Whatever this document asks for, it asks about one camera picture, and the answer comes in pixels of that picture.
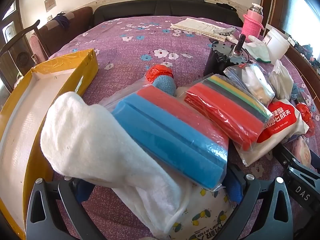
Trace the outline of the pink bottle with knit sleeve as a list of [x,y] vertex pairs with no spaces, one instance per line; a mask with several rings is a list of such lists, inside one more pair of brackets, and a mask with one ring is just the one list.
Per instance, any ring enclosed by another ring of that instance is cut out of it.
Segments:
[[241,33],[249,40],[249,35],[258,38],[261,30],[264,30],[263,25],[263,7],[257,3],[252,3],[247,14],[244,14],[244,25]]

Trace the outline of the white fluffy towel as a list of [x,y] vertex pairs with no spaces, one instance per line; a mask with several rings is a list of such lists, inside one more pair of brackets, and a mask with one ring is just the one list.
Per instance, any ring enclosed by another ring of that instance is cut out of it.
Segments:
[[190,181],[148,155],[106,108],[75,92],[49,107],[40,145],[55,172],[111,188],[157,239],[168,239],[189,203]]

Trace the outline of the white paper notebook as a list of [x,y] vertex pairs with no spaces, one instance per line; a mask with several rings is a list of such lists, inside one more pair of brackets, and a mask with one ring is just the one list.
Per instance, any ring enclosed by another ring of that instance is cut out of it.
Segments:
[[176,24],[171,24],[173,29],[181,29],[199,33],[201,35],[225,42],[226,37],[236,31],[235,27],[223,28],[214,24],[206,23],[203,21],[186,18]]

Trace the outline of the red white wipes pack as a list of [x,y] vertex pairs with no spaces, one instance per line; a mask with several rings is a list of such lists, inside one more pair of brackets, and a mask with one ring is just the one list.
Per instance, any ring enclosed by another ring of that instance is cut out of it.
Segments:
[[300,111],[288,100],[275,99],[269,104],[268,109],[273,114],[273,118],[267,123],[257,142],[249,151],[236,147],[245,166],[250,166],[259,160],[284,139],[289,139],[293,135],[303,135],[309,130]]

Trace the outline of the red multicolour sponge pack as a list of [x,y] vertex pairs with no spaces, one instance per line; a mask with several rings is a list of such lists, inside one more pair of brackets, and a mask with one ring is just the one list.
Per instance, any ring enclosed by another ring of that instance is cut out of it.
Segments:
[[184,101],[217,124],[243,151],[252,150],[273,118],[253,95],[218,74],[188,88]]

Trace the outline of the red plastic bag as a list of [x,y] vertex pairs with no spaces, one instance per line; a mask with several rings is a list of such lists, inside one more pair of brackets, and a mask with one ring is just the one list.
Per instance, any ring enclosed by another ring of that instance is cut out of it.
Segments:
[[305,103],[300,102],[296,104],[296,109],[300,111],[303,121],[309,126],[305,136],[307,138],[313,136],[315,134],[315,126],[308,106]]

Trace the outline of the blue scrubber with red bag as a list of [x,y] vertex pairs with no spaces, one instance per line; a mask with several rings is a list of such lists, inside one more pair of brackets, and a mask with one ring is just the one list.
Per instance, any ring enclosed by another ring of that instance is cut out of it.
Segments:
[[176,84],[171,68],[156,64],[146,71],[145,77],[154,87],[161,91],[172,96],[175,94]]

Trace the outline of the white crumpled cloth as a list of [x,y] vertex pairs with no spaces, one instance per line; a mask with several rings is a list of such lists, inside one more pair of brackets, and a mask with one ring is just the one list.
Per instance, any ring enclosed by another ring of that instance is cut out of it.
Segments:
[[268,79],[273,87],[276,98],[289,101],[293,88],[293,78],[280,60],[275,62]]

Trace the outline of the pink tissue pack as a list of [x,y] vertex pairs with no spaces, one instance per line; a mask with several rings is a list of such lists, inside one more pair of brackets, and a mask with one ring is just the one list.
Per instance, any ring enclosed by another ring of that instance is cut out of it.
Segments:
[[310,168],[311,153],[303,137],[298,137],[292,145],[292,153],[295,158],[304,166]]

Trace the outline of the wooden sideboard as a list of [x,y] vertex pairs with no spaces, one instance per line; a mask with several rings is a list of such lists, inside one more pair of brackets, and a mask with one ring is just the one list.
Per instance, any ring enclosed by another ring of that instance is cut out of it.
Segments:
[[[273,26],[270,24],[266,24],[265,26],[265,34],[272,28]],[[317,90],[319,87],[319,75],[311,66],[311,64],[307,61],[307,59],[300,53],[294,46],[293,40],[286,34],[279,31],[281,35],[283,35],[289,42],[290,47],[286,52],[286,57],[290,59],[290,61],[295,65],[295,67],[299,70],[300,74],[306,79],[307,83],[313,88],[313,90]]]

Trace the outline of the wooden chair frame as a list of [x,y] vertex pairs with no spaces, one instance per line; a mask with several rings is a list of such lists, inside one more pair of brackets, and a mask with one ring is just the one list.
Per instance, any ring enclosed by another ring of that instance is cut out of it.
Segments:
[[5,54],[9,54],[14,66],[22,76],[25,76],[25,74],[27,74],[27,72],[36,65],[32,59],[33,52],[31,51],[27,38],[25,37],[27,33],[33,31],[33,34],[37,37],[40,46],[44,51],[45,61],[48,60],[51,55],[38,29],[39,24],[40,20],[37,20],[33,25],[21,30],[1,48],[1,57]]

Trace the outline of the lemon print tissue pack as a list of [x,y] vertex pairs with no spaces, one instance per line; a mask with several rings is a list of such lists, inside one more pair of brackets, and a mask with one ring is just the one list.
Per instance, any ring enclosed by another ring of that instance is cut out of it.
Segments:
[[190,201],[169,231],[169,239],[213,239],[233,212],[225,189],[193,185]]

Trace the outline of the blue red sponge pack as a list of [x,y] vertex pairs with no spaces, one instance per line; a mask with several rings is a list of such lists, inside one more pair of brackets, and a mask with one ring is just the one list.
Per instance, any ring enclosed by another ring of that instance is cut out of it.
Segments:
[[226,175],[229,138],[216,124],[153,85],[131,85],[100,101],[144,150],[203,188]]

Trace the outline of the clear bag of white items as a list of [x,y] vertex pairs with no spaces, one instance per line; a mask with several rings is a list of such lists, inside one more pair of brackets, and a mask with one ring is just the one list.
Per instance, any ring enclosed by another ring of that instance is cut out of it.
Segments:
[[268,107],[275,97],[270,83],[257,64],[245,63],[230,66],[227,67],[223,73],[239,87],[253,95],[265,107]]

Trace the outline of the black sofa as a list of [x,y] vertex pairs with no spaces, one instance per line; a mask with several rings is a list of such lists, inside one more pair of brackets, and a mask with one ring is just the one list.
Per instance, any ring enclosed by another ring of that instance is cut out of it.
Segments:
[[102,5],[93,14],[93,26],[116,18],[140,16],[202,17],[236,27],[243,26],[234,7],[205,0],[136,0]]

